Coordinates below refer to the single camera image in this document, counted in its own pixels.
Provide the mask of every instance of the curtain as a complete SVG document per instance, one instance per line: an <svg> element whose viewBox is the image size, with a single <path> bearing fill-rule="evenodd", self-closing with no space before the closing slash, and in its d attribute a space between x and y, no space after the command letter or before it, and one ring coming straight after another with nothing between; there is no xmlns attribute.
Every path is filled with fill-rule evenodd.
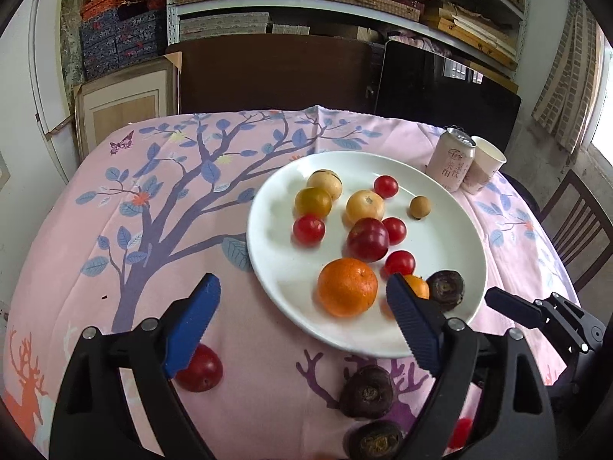
<svg viewBox="0 0 613 460"><path fill-rule="evenodd" d="M597 61L596 19L583 0L570 0L556 58L532 117L571 154L587 127Z"/></svg>

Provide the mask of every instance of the paper cup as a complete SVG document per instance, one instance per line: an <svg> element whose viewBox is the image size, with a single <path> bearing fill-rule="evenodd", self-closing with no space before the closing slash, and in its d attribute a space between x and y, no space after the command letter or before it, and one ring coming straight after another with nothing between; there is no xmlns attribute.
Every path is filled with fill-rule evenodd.
<svg viewBox="0 0 613 460"><path fill-rule="evenodd" d="M477 144L474 161L462 181L462 189L470 194L478 194L487 185L496 171L506 163L505 155L494 145L480 136L472 136Z"/></svg>

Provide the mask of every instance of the orange deer print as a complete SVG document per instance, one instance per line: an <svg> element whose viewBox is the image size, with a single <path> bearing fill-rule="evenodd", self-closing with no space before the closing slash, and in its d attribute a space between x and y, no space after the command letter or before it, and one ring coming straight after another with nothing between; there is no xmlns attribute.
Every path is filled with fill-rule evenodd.
<svg viewBox="0 0 613 460"><path fill-rule="evenodd" d="M10 336L8 337L8 350L10 351L10 361L19 376L19 383L23 388L23 392L21 393L21 404L17 403L15 398L9 393L6 393L4 396L4 403L15 419L15 422L21 427L23 433L32 441L34 433L36 432L34 417L36 416L42 424L41 409L39 409L36 391L38 391L41 396L47 394L42 390L45 376L40 375L41 371L38 367L38 356L34 362L34 367L32 366L32 332L30 332L29 338L24 338L21 341L21 346L19 347L19 366L17 366L13 358L13 336L16 333L16 330L11 330Z"/></svg>

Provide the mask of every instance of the dark brown water chestnut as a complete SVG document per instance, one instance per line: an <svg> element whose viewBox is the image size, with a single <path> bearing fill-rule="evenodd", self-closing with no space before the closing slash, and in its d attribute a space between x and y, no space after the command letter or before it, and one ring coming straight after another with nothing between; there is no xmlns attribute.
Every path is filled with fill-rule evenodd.
<svg viewBox="0 0 613 460"><path fill-rule="evenodd" d="M464 298L464 279L457 271L437 271L427 280L430 288L430 299L441 305L443 311L448 311L462 302Z"/></svg>
<svg viewBox="0 0 613 460"><path fill-rule="evenodd" d="M354 430L347 439L351 460L390 460L402 443L402 431L395 422L378 420Z"/></svg>
<svg viewBox="0 0 613 460"><path fill-rule="evenodd" d="M381 418L392 406L392 379L385 368L367 365L347 380L340 398L343 415L352 418Z"/></svg>

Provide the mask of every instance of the table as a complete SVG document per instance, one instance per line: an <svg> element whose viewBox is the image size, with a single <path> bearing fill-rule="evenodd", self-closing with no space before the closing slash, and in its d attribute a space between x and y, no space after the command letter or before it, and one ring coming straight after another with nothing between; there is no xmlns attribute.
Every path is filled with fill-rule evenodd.
<svg viewBox="0 0 613 460"><path fill-rule="evenodd" d="M342 353L293 325L252 273L244 232L257 188L289 161L362 150L424 170L442 131L311 107L181 115L111 134L45 219L14 294L4 399L22 429L47 454L54 401L83 328L130 330L210 271L222 295L203 343L220 355L225 376L206 393L178 392L217 458L345 458L342 437L356 421L337 409L344 371L373 362L396 386L387 418L408 430L433 384L429 373L412 358ZM550 240L503 176L476 196L454 196L482 238L488 287L530 301L552 291L577 301ZM471 326L503 334L514 323L483 304ZM553 383L562 360L538 331L525 334L545 383ZM123 377L142 442L159 451L134 380ZM477 399L474 389L462 416L474 415Z"/></svg>

